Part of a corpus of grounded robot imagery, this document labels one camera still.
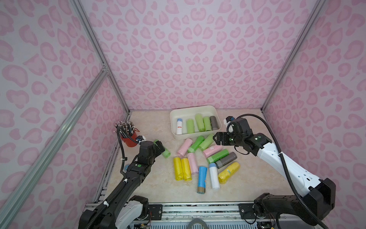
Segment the dark green roll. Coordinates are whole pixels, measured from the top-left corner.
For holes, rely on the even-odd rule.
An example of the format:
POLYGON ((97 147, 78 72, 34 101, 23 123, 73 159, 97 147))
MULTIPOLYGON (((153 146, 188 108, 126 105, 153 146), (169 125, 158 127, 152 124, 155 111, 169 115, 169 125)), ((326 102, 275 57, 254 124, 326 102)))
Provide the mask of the dark green roll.
POLYGON ((169 156, 171 155, 171 152, 168 150, 168 149, 166 149, 165 147, 164 147, 164 145, 163 145, 163 143, 161 142, 161 141, 159 141, 159 140, 155 140, 154 141, 154 144, 155 144, 155 146, 157 147, 157 149, 158 149, 158 152, 164 157, 164 158, 169 158, 169 156))

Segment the grey roll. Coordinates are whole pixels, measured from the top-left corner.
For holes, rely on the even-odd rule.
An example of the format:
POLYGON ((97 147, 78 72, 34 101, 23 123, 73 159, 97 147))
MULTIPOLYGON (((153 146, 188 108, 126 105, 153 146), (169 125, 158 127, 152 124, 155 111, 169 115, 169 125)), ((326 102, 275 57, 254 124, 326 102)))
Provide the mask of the grey roll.
POLYGON ((218 123, 215 116, 210 116, 211 128, 212 130, 218 130, 218 123))
POLYGON ((217 160, 217 161, 215 162, 215 164, 216 164, 216 167, 217 167, 218 169, 220 169, 220 168, 222 168, 222 167, 224 167, 224 166, 228 165, 229 163, 231 163, 231 162, 235 161, 236 159, 237 159, 237 155, 236 155, 236 153, 235 153, 235 152, 231 152, 230 154, 226 155, 225 157, 223 157, 223 158, 221 158, 221 159, 217 160))

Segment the yellow roll with label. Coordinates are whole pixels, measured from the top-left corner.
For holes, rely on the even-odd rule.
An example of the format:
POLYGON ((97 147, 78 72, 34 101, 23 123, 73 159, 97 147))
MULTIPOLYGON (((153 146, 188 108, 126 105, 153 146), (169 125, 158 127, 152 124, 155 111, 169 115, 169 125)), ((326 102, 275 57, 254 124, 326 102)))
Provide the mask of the yellow roll with label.
POLYGON ((225 170, 223 170, 218 175, 218 180, 220 184, 225 184, 228 179, 234 175, 240 169, 240 164, 238 162, 234 162, 230 164, 225 170))

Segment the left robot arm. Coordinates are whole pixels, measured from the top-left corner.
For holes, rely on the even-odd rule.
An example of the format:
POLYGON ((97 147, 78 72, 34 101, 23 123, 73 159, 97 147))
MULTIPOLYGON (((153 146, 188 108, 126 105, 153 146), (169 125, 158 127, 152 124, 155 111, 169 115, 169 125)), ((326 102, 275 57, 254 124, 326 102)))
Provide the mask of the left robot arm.
POLYGON ((81 215, 78 228, 126 229, 135 219, 149 220, 148 198, 132 194, 150 173, 156 157, 164 151, 158 140, 141 142, 139 154, 128 166, 122 181, 103 203, 81 215))

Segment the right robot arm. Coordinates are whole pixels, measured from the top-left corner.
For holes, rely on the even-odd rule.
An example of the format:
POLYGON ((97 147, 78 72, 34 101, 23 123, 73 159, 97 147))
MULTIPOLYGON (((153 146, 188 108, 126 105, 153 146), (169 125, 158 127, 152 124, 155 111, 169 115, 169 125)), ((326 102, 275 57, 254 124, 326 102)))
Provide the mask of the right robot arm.
POLYGON ((326 178, 307 171, 282 152, 273 132, 270 137, 263 133, 253 133, 243 114, 237 118, 226 118, 226 131, 217 132, 213 140, 217 145, 242 147, 247 154, 265 161, 288 182, 292 195, 272 195, 264 193, 254 200, 250 214, 255 219, 269 217, 279 226, 282 214, 294 215, 311 226, 327 225, 323 219, 335 207, 336 185, 326 178))

